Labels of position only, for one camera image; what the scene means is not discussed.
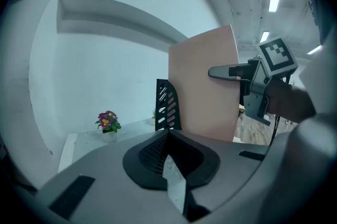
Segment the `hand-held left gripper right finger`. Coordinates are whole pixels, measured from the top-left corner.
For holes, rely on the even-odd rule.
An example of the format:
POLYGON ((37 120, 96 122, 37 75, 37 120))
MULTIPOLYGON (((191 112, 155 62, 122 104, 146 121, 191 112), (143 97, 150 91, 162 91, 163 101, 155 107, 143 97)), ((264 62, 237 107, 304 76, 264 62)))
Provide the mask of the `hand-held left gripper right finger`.
POLYGON ((265 158, 267 146, 167 137, 167 195, 188 221, 229 200, 265 158))

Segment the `potted purple yellow flowers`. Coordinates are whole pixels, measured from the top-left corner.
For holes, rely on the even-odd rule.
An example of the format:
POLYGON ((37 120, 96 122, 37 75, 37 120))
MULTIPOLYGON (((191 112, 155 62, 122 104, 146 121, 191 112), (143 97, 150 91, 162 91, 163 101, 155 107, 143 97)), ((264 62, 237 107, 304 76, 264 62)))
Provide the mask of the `potted purple yellow flowers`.
POLYGON ((106 143, 115 142, 117 140, 117 133, 122 128, 118 122, 116 113, 110 110, 100 113, 95 124, 97 128, 101 128, 103 139, 106 143))

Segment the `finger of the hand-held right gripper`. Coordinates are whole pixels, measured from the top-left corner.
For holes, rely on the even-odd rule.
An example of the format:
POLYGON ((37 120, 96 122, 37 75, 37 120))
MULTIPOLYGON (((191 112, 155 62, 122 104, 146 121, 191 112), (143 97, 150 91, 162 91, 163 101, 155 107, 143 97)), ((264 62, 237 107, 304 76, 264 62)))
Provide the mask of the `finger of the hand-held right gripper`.
POLYGON ((208 70, 208 76, 211 78, 239 81, 244 75, 244 72, 249 69, 249 64, 223 65, 211 67, 208 70))

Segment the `white table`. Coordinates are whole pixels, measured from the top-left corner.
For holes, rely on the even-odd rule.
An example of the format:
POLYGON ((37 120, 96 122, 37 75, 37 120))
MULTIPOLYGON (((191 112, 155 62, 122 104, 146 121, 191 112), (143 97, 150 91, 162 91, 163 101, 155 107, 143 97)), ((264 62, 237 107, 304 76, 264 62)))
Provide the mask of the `white table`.
POLYGON ((136 121, 123 125, 117 133, 103 133, 100 129, 84 133, 68 134, 64 144, 58 172, 63 171, 73 162, 79 160, 89 152, 110 143, 124 141, 130 138, 152 133, 155 131, 153 118, 136 121))

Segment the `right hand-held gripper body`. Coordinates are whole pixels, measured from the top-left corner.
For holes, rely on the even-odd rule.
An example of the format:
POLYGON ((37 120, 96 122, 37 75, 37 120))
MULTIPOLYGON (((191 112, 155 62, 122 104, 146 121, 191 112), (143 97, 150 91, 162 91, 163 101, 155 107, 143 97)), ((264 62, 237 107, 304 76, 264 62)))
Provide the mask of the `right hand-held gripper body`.
POLYGON ((264 118, 269 105, 266 88, 273 78, 290 78, 298 64, 289 46, 280 37, 257 44, 257 56, 248 63, 253 66, 254 73, 249 93, 243 97, 245 114, 269 126, 270 121, 264 118))

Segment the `person's right hand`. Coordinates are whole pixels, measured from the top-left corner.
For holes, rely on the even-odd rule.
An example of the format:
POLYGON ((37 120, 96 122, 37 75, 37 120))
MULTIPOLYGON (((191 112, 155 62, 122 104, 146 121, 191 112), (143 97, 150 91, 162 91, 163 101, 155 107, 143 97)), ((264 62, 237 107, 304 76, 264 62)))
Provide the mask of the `person's right hand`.
POLYGON ((269 99, 269 114, 278 115, 297 124, 316 114, 310 96, 304 89, 272 79, 265 93, 269 99))

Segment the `black perforated file rack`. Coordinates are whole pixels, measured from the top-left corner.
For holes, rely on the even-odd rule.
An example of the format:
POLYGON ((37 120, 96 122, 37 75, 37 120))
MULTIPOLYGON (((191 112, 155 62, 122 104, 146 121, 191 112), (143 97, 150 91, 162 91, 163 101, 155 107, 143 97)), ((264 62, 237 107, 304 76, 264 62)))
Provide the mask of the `black perforated file rack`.
POLYGON ((154 115, 156 131, 162 129, 182 130, 177 92, 167 79, 156 80, 154 115))

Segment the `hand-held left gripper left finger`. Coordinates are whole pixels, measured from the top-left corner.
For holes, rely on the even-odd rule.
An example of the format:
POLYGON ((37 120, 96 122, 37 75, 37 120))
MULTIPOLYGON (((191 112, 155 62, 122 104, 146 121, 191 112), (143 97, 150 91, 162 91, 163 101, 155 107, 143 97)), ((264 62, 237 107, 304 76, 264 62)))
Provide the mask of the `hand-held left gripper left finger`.
POLYGON ((155 133, 97 148, 48 181, 36 199, 49 207, 79 176, 94 178, 70 217, 73 224, 185 224, 167 192, 139 187, 125 173, 122 160, 133 146, 155 133))

